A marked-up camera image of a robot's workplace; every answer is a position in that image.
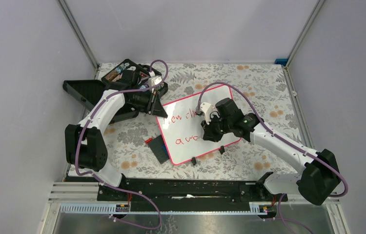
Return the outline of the pink framed whiteboard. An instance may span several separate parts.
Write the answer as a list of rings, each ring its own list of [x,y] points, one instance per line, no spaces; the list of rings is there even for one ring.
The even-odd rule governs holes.
[[[163,105],[167,118],[157,117],[160,133],[165,148],[174,165],[189,162],[217,151],[221,146],[227,147],[241,139],[232,133],[225,134],[219,142],[205,141],[201,122],[203,116],[195,114],[200,92],[183,97]]]

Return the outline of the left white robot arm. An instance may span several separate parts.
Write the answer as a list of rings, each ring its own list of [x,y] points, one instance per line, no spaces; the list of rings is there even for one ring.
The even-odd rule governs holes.
[[[125,70],[121,79],[108,85],[90,113],[78,124],[65,128],[66,161],[74,165],[78,175],[91,175],[109,187],[115,200],[127,196],[123,175],[107,163],[108,151],[103,133],[115,114],[126,104],[135,105],[143,112],[157,117],[167,117],[160,102],[160,90],[167,76],[149,71],[149,78],[140,83],[134,71]]]

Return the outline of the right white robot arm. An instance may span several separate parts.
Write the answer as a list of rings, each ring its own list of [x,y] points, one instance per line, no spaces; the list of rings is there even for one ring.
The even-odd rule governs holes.
[[[254,113],[244,114],[234,100],[224,98],[216,105],[199,104],[196,113],[203,115],[203,140],[219,142],[233,134],[261,146],[281,158],[295,173],[266,173],[258,180],[256,194],[268,201],[274,195],[301,195],[313,205],[322,205],[342,182],[335,155],[328,149],[317,151],[282,135]]]

